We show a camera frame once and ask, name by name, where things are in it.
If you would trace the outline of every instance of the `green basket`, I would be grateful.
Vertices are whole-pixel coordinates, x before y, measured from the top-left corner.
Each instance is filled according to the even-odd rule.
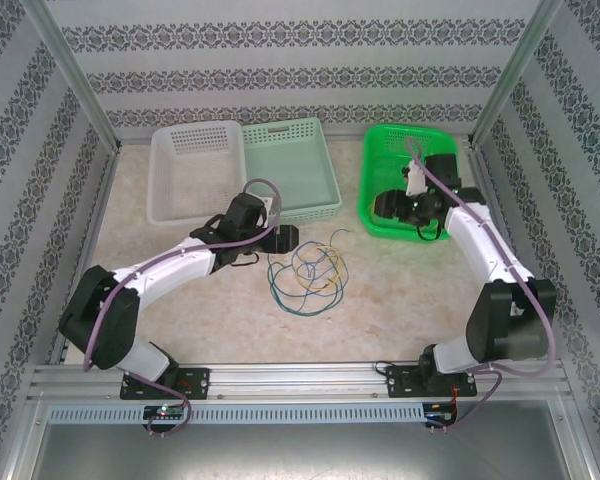
[[[369,234],[374,237],[424,242],[418,236],[415,226],[401,223],[396,218],[386,219],[373,214],[373,203],[379,194],[405,188],[402,168],[411,162],[411,155],[405,146],[405,139],[409,136],[418,139],[422,145],[423,157],[437,153],[458,155],[453,137],[440,130],[391,124],[370,128],[364,136],[358,214]],[[438,222],[433,220],[427,227],[421,228],[420,232],[425,237],[433,238],[437,227]],[[439,240],[446,238],[449,238],[449,234],[443,229]]]

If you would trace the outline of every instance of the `white robotic arm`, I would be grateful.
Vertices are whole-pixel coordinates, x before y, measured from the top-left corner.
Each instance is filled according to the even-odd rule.
[[[232,264],[240,254],[286,253],[295,249],[296,227],[282,225],[266,232],[272,205],[269,198],[241,193],[233,199],[226,214],[216,215],[160,255],[113,272],[100,266],[90,268],[60,319],[60,332],[88,355],[87,346],[95,330],[91,359],[96,366],[116,367],[171,386],[175,376],[169,372],[177,370],[177,363],[135,334],[139,313],[183,283]],[[250,240],[258,236],[261,237],[258,241]],[[119,291],[105,307],[104,302],[110,301],[108,296],[114,288]],[[100,330],[94,328],[99,315],[104,315]]]
[[[402,173],[408,182],[406,190],[382,192],[376,197],[374,213],[415,226],[422,240],[432,238],[423,236],[421,228],[436,221],[437,238],[444,225],[464,252],[483,288],[465,334],[446,343],[430,345],[421,355],[417,375],[421,383],[432,384],[441,376],[453,376],[494,360],[543,356],[548,345],[544,326],[511,270],[520,276],[519,280],[526,284],[549,319],[555,309],[554,286],[549,280],[535,279],[516,259],[494,227],[480,192],[475,188],[462,188],[454,154],[432,155],[425,161],[426,178],[421,168],[405,167]],[[438,184],[453,191],[466,205],[458,205]],[[471,215],[466,208],[477,215]],[[505,264],[503,256],[510,264]],[[442,390],[447,388],[444,381],[437,385],[442,385]]]

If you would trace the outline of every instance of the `patterned wallpaper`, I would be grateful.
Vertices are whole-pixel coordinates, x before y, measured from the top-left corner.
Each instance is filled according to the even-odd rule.
[[[0,0],[0,454],[78,273],[108,158],[20,4]]]
[[[558,289],[600,464],[600,0],[564,2],[481,147],[517,254]]]
[[[538,0],[55,0],[123,139],[161,126],[318,116],[469,133]]]

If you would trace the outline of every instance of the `beige floor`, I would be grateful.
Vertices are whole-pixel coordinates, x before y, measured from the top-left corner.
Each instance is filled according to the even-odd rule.
[[[329,142],[342,194],[337,217],[300,227],[300,240],[335,245],[350,270],[344,301],[317,317],[274,303],[266,261],[189,282],[144,310],[138,334],[181,363],[335,362],[416,359],[464,331],[479,288],[453,240],[415,244],[369,236],[357,214],[362,142]],[[93,259],[107,269],[140,262],[181,241],[188,229],[158,228],[145,214],[148,146],[127,146]],[[459,166],[472,183],[467,159]],[[67,363],[81,362],[71,347]]]

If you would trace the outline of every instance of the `metal profile bar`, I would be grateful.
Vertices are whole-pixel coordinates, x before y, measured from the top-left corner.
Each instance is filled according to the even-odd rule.
[[[33,478],[48,416],[49,407],[46,405],[25,405],[18,422],[18,430],[9,448],[5,468],[0,472],[0,478],[4,480]]]
[[[521,369],[535,370],[542,362],[519,362]],[[213,403],[360,403],[395,402],[387,394],[385,379],[374,363],[204,365],[211,369],[209,396],[196,404]],[[128,404],[118,398],[122,372],[83,373],[79,366],[37,367],[27,394],[30,403],[47,405]],[[490,376],[476,378],[478,397],[493,385]],[[571,387],[561,362],[547,376],[520,379],[504,375],[494,400],[548,400],[571,397]],[[440,398],[410,398],[406,402],[437,402]],[[460,402],[476,398],[460,398]],[[145,402],[159,404],[160,401]]]
[[[489,134],[491,126],[502,110],[513,87],[518,82],[520,75],[522,75],[527,62],[531,59],[536,45],[538,45],[562,3],[562,0],[541,0],[538,4],[535,13],[527,24],[527,28],[522,33],[522,38],[509,58],[507,66],[500,75],[493,93],[487,100],[487,104],[476,122],[476,127],[471,134],[474,145],[481,144]]]
[[[600,479],[600,470],[589,444],[575,400],[547,402],[558,442],[572,479]]]
[[[50,425],[140,425],[144,407],[119,405],[60,405],[49,407]],[[299,425],[325,423],[424,422],[421,403],[346,404],[225,404],[196,405],[191,425]],[[178,424],[179,419],[157,419],[156,425]]]
[[[42,37],[49,52],[64,74],[65,80],[75,93],[80,105],[85,110],[89,120],[95,127],[107,150],[112,150],[118,144],[118,137],[102,109],[95,92],[80,68],[80,64],[71,51],[60,27],[51,15],[45,0],[22,0],[27,15]]]
[[[511,239],[509,238],[509,232],[506,228],[506,223],[504,220],[504,215],[502,214],[502,210],[500,209],[500,204],[498,203],[498,199],[496,197],[496,191],[493,187],[493,183],[491,182],[491,178],[489,178],[489,174],[487,166],[485,164],[484,156],[482,155],[482,151],[476,145],[473,148],[468,150],[469,154],[469,166],[471,167],[471,173],[473,174],[473,178],[476,180],[478,188],[482,192],[484,199],[489,206],[489,210],[492,213],[493,223],[496,228],[500,232],[500,234],[507,240],[507,243],[511,245]]]
[[[104,214],[107,209],[107,203],[109,202],[109,194],[111,193],[111,186],[113,185],[113,179],[115,178],[119,158],[120,150],[117,146],[114,146],[113,150],[109,154],[109,159],[107,161],[107,167],[104,177],[105,183],[103,185],[104,188],[100,189],[98,199],[96,200],[95,216],[89,227],[89,233],[85,241],[82,256],[78,260],[76,276],[75,278],[73,278],[73,284],[71,285],[72,291],[78,284],[78,281],[80,280],[84,272],[91,265],[91,259],[93,258],[93,253],[96,250],[96,243],[98,241],[100,227],[102,226],[102,220],[104,219]],[[49,357],[49,363],[51,365],[57,365],[58,363],[60,363],[62,353],[66,344],[66,338],[64,338],[62,334],[58,333],[58,335],[55,337],[55,343],[53,344],[53,349]]]

